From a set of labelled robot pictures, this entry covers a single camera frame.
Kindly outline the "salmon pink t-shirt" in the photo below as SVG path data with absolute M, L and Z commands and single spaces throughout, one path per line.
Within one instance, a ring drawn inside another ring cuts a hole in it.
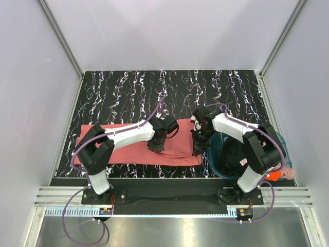
M 202 162 L 202 156 L 193 155 L 192 129 L 194 124 L 190 119 L 177 121 L 178 130 L 169 134 L 164 142 L 164 150 L 153 152 L 148 149 L 148 142 L 137 142 L 122 147 L 113 152 L 109 164 L 141 164 L 164 166 L 197 166 Z

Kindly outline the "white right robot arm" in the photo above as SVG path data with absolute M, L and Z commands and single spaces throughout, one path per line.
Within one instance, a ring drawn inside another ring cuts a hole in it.
M 207 107 L 197 108 L 191 117 L 194 129 L 193 155 L 197 156 L 210 147 L 214 133 L 225 133 L 242 144 L 247 167 L 237 180 L 233 197 L 245 204 L 252 191 L 259 187 L 268 174 L 280 171 L 285 166 L 286 153 L 270 123 L 257 125 L 241 121 L 224 112 L 210 111 Z

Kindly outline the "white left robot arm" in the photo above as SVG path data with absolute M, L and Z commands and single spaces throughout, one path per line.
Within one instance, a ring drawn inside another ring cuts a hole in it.
M 111 198 L 110 184 L 105 174 L 112 154 L 123 147 L 139 142 L 147 142 L 147 148 L 154 152 L 164 150 L 168 134 L 178 132 L 177 120 L 169 115 L 166 118 L 153 116 L 138 123 L 104 129 L 94 125 L 78 143 L 73 160 L 79 159 L 86 173 L 88 186 L 94 190 L 93 198 L 104 204 Z

